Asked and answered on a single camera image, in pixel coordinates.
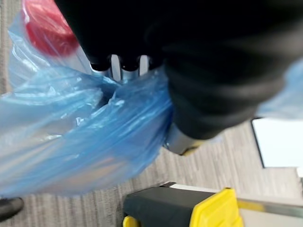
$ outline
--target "blue plastic bag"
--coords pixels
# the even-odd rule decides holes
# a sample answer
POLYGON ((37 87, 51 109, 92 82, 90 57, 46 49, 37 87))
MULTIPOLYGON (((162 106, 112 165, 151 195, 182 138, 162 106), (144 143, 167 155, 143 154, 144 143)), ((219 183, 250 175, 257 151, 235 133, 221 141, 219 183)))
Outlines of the blue plastic bag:
POLYGON ((0 195, 75 195, 139 174, 170 123, 162 69, 119 85, 69 68, 38 71, 0 99, 0 195))
POLYGON ((260 106, 259 117, 303 119, 303 60, 290 67, 285 79, 284 89, 260 106))

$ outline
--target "person's arm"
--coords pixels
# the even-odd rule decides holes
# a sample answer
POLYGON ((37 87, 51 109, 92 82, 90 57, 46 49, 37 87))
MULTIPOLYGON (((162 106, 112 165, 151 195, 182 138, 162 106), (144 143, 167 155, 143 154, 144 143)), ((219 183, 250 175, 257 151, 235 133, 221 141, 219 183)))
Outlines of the person's arm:
POLYGON ((253 117, 303 54, 300 0, 55 1, 90 62, 163 57, 174 122, 195 139, 253 117))
POLYGON ((303 56, 302 1, 207 1, 184 7, 174 18, 151 37, 172 40, 162 49, 174 122, 195 139, 254 117, 303 56))

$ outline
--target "red object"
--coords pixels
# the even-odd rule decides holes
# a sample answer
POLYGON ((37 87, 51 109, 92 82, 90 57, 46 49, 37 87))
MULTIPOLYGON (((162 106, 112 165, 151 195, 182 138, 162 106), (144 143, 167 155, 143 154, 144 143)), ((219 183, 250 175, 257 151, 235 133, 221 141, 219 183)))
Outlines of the red object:
POLYGON ((32 45, 44 54, 64 57, 79 43, 53 0, 23 0, 23 19, 32 45))

